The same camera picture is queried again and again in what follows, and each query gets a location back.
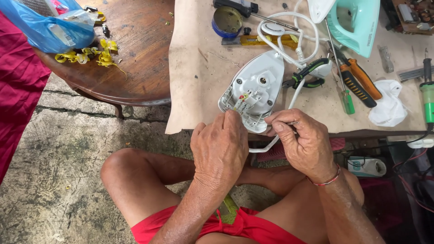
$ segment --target blue plastic bag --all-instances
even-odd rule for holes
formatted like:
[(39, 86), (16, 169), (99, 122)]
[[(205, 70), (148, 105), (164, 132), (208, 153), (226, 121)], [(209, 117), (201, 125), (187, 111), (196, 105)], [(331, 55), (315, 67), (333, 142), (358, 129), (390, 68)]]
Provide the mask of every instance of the blue plastic bag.
[[(89, 46), (95, 38), (95, 20), (74, 0), (57, 1), (69, 8), (58, 17), (42, 16), (14, 0), (1, 0), (0, 10), (27, 36), (30, 45), (44, 53), (66, 53)], [(65, 21), (64, 17), (71, 14), (81, 16), (77, 18), (80, 21)]]

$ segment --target red plastic stool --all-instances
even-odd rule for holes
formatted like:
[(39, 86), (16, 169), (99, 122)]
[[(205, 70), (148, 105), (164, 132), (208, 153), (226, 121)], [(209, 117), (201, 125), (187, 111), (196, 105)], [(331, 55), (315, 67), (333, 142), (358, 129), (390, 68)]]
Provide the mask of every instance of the red plastic stool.
[[(330, 144), (332, 145), (332, 150), (341, 150), (345, 147), (345, 138), (330, 138)], [(276, 160), (276, 159), (286, 159), (285, 149), (283, 148), (282, 142), (275, 144), (268, 152), (261, 152), (257, 154), (258, 162)]]

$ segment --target red cloth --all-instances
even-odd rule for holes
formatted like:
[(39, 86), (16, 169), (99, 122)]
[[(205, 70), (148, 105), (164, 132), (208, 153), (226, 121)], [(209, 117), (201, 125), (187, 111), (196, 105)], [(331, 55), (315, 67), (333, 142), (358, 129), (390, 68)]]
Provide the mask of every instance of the red cloth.
[(0, 12), (0, 184), (50, 73)]
[[(131, 228), (136, 242), (147, 244), (167, 222), (177, 206), (166, 208), (142, 220)], [(305, 244), (291, 233), (263, 218), (256, 217), (258, 211), (241, 207), (233, 224), (224, 224), (212, 215), (202, 227), (199, 238), (220, 232), (233, 236), (246, 237), (261, 244)]]

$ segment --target table leg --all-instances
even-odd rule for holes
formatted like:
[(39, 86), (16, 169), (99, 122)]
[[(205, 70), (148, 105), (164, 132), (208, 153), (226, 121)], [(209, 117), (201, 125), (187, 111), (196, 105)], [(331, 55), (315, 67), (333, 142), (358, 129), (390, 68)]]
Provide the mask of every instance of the table leg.
[(86, 98), (89, 98), (89, 99), (95, 100), (95, 101), (97, 101), (97, 102), (105, 102), (105, 103), (108, 103), (108, 104), (110, 104), (110, 105), (113, 105), (113, 106), (115, 107), (115, 116), (118, 117), (119, 119), (124, 119), (124, 118), (125, 118), (124, 115), (122, 114), (122, 106), (121, 106), (120, 104), (115, 104), (115, 103), (111, 103), (111, 102), (106, 102), (106, 101), (103, 101), (103, 100), (101, 100), (101, 99), (98, 99), (98, 98), (96, 98), (96, 97), (90, 95), (89, 93), (84, 92), (83, 90), (81, 90), (81, 89), (79, 89), (79, 88), (77, 88), (77, 87), (70, 86), (70, 85), (69, 85), (69, 87), (71, 87), (71, 89), (74, 90), (76, 93), (78, 93), (78, 94), (80, 94), (80, 95), (82, 95), (82, 96), (84, 96), (84, 97), (86, 97)]

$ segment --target bracelet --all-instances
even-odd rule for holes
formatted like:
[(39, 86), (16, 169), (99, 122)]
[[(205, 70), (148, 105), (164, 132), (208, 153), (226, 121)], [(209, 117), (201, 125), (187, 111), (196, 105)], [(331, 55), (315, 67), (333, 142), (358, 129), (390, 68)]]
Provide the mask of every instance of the bracelet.
[(335, 180), (338, 178), (338, 176), (341, 174), (341, 167), (340, 167), (338, 164), (336, 164), (336, 165), (338, 166), (338, 172), (336, 173), (336, 175), (335, 175), (331, 180), (329, 180), (329, 181), (326, 182), (326, 183), (315, 184), (315, 183), (313, 183), (313, 181), (312, 181), (309, 177), (307, 177), (307, 175), (306, 175), (306, 179), (308, 179), (308, 180), (310, 181), (310, 183), (312, 183), (312, 184), (314, 184), (314, 185), (317, 185), (317, 186), (328, 185), (328, 184), (332, 183), (333, 181), (335, 181)]

